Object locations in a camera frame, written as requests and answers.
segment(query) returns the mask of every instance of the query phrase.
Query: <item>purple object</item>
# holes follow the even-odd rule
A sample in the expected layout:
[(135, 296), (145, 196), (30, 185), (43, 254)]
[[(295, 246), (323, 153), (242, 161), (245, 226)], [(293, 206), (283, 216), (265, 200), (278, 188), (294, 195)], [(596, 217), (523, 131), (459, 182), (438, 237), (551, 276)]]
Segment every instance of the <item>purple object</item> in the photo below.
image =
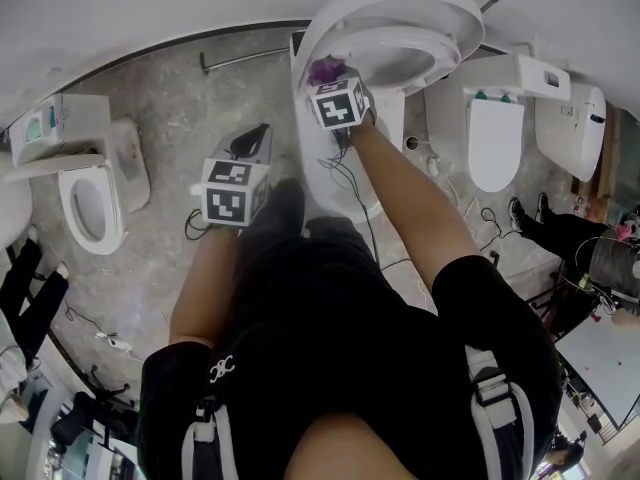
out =
[(309, 68), (309, 78), (307, 84), (312, 87), (335, 82), (339, 76), (347, 72), (347, 67), (343, 60), (334, 59), (331, 55), (324, 59), (313, 61)]

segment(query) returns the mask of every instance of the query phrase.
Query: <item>gray floor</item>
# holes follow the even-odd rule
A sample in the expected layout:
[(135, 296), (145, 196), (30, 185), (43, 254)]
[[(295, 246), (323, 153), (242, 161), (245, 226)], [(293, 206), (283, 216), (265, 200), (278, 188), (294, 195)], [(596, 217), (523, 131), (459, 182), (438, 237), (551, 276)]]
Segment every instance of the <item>gray floor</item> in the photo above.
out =
[[(189, 185), (199, 180), (203, 158), (221, 137), (242, 125), (260, 122), (274, 127), (277, 147), (285, 148), (295, 135), (290, 95), (289, 58), (271, 56), (236, 64), (204, 76), (198, 54), (208, 62), (285, 46), (292, 29), (270, 29), (197, 40), (167, 48), (103, 72), (70, 89), (70, 93), (105, 94), (112, 117), (130, 116), (139, 125), (144, 157), (151, 181), (151, 199), (130, 215), (129, 235), (122, 247), (107, 257), (82, 249), (66, 225), (57, 178), (32, 182), (33, 221), (40, 230), (45, 265), (63, 260), (71, 270), (67, 300), (78, 312), (94, 319), (107, 333), (116, 332), (128, 341), (130, 355), (94, 337), (96, 328), (80, 318), (71, 321), (64, 306), (53, 329), (72, 358), (85, 371), (96, 364), (111, 387), (128, 382), (135, 397), (140, 389), (142, 360), (166, 344), (173, 304), (190, 264), (195, 245), (185, 240), (184, 222), (197, 200), (188, 195)], [(495, 227), (480, 217), (480, 209), (494, 209), (503, 230), (509, 229), (507, 203), (517, 194), (533, 210), (538, 192), (546, 190), (552, 206), (568, 209), (570, 177), (539, 153), (533, 137), (532, 103), (527, 106), (524, 154), (520, 171), (506, 190), (478, 193), (460, 166), (442, 165), (460, 198), (461, 213), (480, 245), (495, 234)], [(424, 108), (420, 95), (407, 101), (406, 132), (426, 138)], [(407, 152), (425, 171), (427, 144)], [(452, 200), (444, 181), (437, 180)], [(374, 219), (373, 230), (381, 263), (406, 257), (406, 251), (388, 219)], [(366, 225), (360, 227), (367, 241)], [(496, 240), (489, 250), (501, 255), (499, 270), (523, 297), (537, 293), (548, 282), (556, 259), (531, 242), (511, 235)], [(391, 285), (409, 303), (419, 307), (433, 303), (418, 285), (413, 266), (402, 263), (386, 271)]]

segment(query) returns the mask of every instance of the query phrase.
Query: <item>black shirt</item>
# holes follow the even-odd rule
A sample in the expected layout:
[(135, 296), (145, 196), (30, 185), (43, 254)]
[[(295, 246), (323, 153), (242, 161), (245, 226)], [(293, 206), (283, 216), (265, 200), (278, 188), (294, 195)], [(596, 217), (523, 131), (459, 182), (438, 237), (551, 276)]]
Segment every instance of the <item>black shirt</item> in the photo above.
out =
[[(290, 240), (254, 262), (219, 345), (234, 350), (226, 403), (239, 478), (282, 478), (308, 426), (330, 412), (362, 418), (418, 478), (451, 469), (486, 478), (465, 344), (493, 350), (526, 392), (537, 464), (561, 397), (557, 356), (539, 319), (480, 256), (446, 266), (433, 299), (437, 317), (407, 306), (347, 244)], [(210, 353), (180, 343), (145, 362), (138, 455), (149, 480), (181, 477), (182, 441)]]

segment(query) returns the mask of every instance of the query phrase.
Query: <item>logo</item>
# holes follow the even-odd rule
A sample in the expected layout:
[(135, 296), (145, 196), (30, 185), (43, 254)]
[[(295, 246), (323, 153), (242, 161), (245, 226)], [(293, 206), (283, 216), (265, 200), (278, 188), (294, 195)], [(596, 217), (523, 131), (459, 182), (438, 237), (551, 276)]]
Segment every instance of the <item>logo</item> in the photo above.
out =
[(209, 379), (209, 384), (214, 384), (219, 378), (224, 377), (226, 373), (232, 372), (236, 369), (236, 365), (227, 364), (231, 359), (233, 359), (233, 355), (228, 355), (225, 359), (220, 359), (218, 363), (211, 368), (209, 374), (211, 375), (211, 379)]

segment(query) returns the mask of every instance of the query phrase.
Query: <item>black shoe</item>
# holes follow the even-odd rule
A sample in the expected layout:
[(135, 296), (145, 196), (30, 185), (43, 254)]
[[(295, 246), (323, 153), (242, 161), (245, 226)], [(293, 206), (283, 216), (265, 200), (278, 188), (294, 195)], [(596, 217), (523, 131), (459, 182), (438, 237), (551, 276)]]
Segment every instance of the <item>black shoe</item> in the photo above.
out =
[(536, 212), (536, 220), (540, 220), (544, 224), (544, 219), (551, 212), (551, 208), (549, 208), (549, 198), (547, 197), (546, 192), (540, 192), (538, 196), (538, 210)]
[(511, 217), (511, 229), (521, 231), (522, 221), (527, 216), (522, 207), (522, 203), (517, 197), (509, 201), (509, 216)]

